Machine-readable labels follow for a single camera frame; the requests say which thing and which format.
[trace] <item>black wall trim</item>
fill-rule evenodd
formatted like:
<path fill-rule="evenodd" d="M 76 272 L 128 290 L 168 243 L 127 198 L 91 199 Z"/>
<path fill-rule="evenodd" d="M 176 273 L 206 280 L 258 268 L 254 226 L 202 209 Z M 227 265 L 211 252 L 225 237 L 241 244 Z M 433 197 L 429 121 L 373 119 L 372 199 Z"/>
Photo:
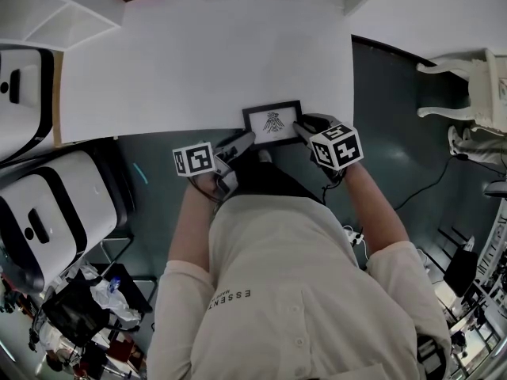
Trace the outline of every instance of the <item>black wall trim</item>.
<path fill-rule="evenodd" d="M 391 45 L 384 44 L 379 41 L 370 40 L 368 38 L 364 38 L 362 36 L 352 35 L 352 42 L 355 44 L 363 44 L 368 45 L 369 47 L 374 47 L 378 49 L 382 49 L 383 51 L 390 52 L 392 54 L 402 56 L 403 58 L 409 59 L 415 63 L 422 63 L 426 67 L 434 67 L 436 64 L 430 60 L 424 59 L 421 56 L 417 56 L 411 54 L 410 52 L 403 51 L 402 49 L 398 49 L 396 47 L 392 47 Z"/>
<path fill-rule="evenodd" d="M 0 161 L 0 165 L 18 158 L 44 141 L 53 128 L 53 78 L 55 59 L 48 49 L 37 49 L 40 54 L 40 123 L 35 135 L 18 152 Z"/>
<path fill-rule="evenodd" d="M 9 204 L 0 197 L 0 236 L 15 267 L 5 266 L 7 277 L 25 291 L 42 291 L 44 276 Z"/>
<path fill-rule="evenodd" d="M 55 197 L 60 210 L 62 211 L 63 217 L 69 228 L 71 229 L 72 236 L 76 242 L 76 255 L 72 260 L 71 264 L 73 264 L 86 250 L 86 245 L 88 244 L 88 238 L 86 237 L 86 231 L 83 225 L 81 224 L 81 219 L 78 216 L 78 212 L 74 208 L 74 204 L 72 203 L 71 198 L 69 197 L 67 190 L 65 189 L 65 185 L 62 182 L 59 174 L 50 167 L 40 167 L 32 172 L 28 173 L 28 175 L 38 175 L 41 176 L 49 185 L 53 196 Z"/>

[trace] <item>white table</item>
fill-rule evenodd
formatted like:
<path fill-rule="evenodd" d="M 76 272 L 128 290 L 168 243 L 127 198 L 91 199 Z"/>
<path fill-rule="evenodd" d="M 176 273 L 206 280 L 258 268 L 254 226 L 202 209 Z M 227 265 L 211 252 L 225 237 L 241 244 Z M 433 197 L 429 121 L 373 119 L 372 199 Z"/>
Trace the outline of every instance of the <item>white table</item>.
<path fill-rule="evenodd" d="M 291 100 L 353 121 L 339 1 L 136 0 L 65 53 L 62 140 L 244 127 L 243 108 Z"/>

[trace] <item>white corner block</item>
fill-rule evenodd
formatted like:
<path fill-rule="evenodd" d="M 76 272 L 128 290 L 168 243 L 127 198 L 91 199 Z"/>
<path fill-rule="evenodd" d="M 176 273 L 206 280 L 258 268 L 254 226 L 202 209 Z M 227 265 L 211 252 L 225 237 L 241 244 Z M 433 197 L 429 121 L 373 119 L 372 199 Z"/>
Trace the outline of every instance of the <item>white corner block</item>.
<path fill-rule="evenodd" d="M 215 157 L 209 142 L 173 150 L 174 164 L 178 176 L 190 177 L 215 172 Z"/>
<path fill-rule="evenodd" d="M 341 170 L 364 158 L 357 129 L 341 123 L 310 138 L 318 164 Z"/>

